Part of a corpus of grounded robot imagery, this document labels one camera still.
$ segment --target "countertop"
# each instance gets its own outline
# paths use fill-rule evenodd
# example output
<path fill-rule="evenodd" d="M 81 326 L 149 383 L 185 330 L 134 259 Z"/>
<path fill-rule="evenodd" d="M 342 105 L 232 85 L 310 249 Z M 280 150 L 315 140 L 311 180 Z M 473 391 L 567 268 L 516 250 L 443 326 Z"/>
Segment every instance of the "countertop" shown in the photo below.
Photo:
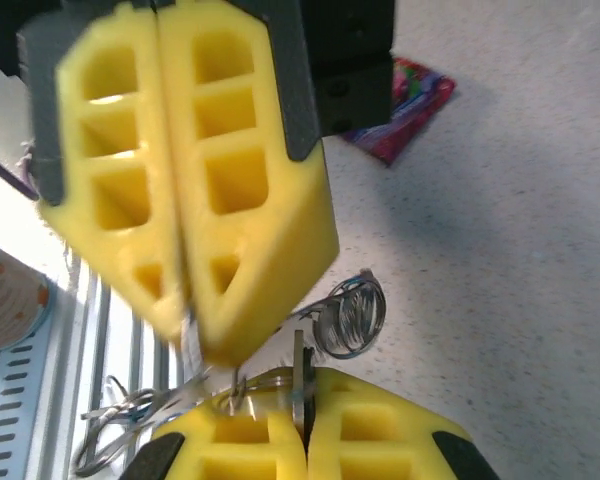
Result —
<path fill-rule="evenodd" d="M 340 367 L 463 425 L 503 479 L 600 479 L 600 0 L 397 18 L 396 54 L 458 88 L 390 169 L 325 141 L 342 252 L 312 296 L 371 267 L 388 301 Z"/>

